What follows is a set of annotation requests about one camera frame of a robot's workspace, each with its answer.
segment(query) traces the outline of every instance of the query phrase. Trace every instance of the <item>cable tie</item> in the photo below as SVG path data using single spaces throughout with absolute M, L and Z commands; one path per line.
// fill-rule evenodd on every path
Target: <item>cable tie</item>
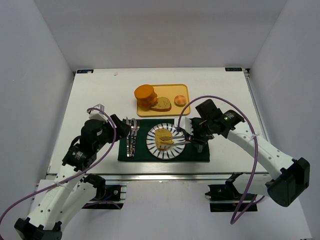
M 255 138 L 255 137 L 258 137 L 260 135 L 260 133 L 259 132 L 257 132 L 256 134 L 252 134 L 251 135 L 251 137 L 250 137 L 250 139 L 249 139 L 249 141 L 246 143 L 246 145 L 245 145 L 245 147 L 244 147 L 244 149 L 243 150 L 247 150 L 247 147 L 248 147 L 248 145 L 249 145 L 249 143 Z
M 63 187 L 63 188 L 65 188 L 65 189 L 70 190 L 71 192 L 74 192 L 74 191 L 75 191 L 73 188 L 68 187 L 68 186 L 65 186 L 64 184 L 61 184 L 61 183 L 58 182 L 58 181 L 53 181 L 53 183 L 54 183 L 55 185 L 57 185 L 58 187 Z

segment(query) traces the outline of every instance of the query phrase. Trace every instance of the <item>yellow cutting board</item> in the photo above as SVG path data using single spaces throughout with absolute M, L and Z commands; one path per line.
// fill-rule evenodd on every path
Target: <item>yellow cutting board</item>
M 143 108 L 136 105 L 136 113 L 140 117 L 164 117 L 164 116 L 179 116 L 181 111 L 184 109 L 184 106 L 177 106 L 175 104 L 175 97 L 177 95 L 183 95 L 186 98 L 186 103 L 189 103 L 189 93 L 188 87 L 184 84 L 161 84 L 161 85 L 152 85 L 154 92 L 159 97 L 166 97 L 171 102 L 170 111 L 153 111 L 149 108 Z M 188 115 L 191 112 L 190 106 L 184 111 L 183 115 Z

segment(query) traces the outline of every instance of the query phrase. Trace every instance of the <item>knife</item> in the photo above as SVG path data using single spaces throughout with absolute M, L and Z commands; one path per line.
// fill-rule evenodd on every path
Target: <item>knife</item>
M 134 130 L 132 153 L 131 153 L 132 158 L 135 156 L 135 153 L 136 153 L 136 142 L 137 142 L 137 135 L 138 135 L 139 129 L 140 129 L 140 121 L 136 120 L 136 129 Z
M 125 124 L 130 126 L 128 117 L 126 117 Z M 127 158 L 130 157 L 129 136 L 130 136 L 130 131 L 129 131 L 128 135 L 126 136 L 126 157 Z

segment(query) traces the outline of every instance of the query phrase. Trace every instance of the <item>green placemat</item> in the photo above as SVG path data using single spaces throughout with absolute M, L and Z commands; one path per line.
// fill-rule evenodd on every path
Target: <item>green placemat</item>
M 158 124 L 168 123 L 174 124 L 173 119 L 141 119 L 140 129 L 136 137 L 134 157 L 127 157 L 127 142 L 123 138 L 120 140 L 118 161 L 122 162 L 210 162 L 210 151 L 208 145 L 203 147 L 201 153 L 192 144 L 186 144 L 183 152 L 170 160 L 162 160 L 153 156 L 147 148 L 147 134 L 152 127 Z

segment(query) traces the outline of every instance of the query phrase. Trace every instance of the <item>silverware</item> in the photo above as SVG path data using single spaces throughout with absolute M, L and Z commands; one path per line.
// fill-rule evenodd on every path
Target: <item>silverware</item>
M 160 137 L 160 140 L 166 142 L 172 139 L 184 139 L 184 138 L 185 136 L 162 136 Z
M 127 125 L 130 125 L 128 117 L 126 117 L 125 123 L 126 123 Z M 126 136 L 126 157 L 127 157 L 127 158 L 130 157 L 129 136 L 130 136 L 130 131 L 129 131 L 128 135 Z
M 135 136 L 135 130 L 137 129 L 137 120 L 132 118 L 131 119 L 131 135 L 130 135 L 130 151 L 129 151 L 129 157 L 132 156 L 132 148 L 134 145 L 134 136 Z
M 131 154 L 132 158 L 135 156 L 135 153 L 136 153 L 136 141 L 137 141 L 137 135 L 138 135 L 139 129 L 140 129 L 140 121 L 136 120 L 136 129 L 134 130 L 133 146 L 132 146 L 132 154 Z
M 162 150 L 167 150 L 170 148 L 173 148 L 175 146 L 179 146 L 179 145 L 185 145 L 185 144 L 189 144 L 189 141 L 182 141 L 182 142 L 178 142 L 178 143 L 174 143 L 174 144 L 160 144 L 159 148 Z

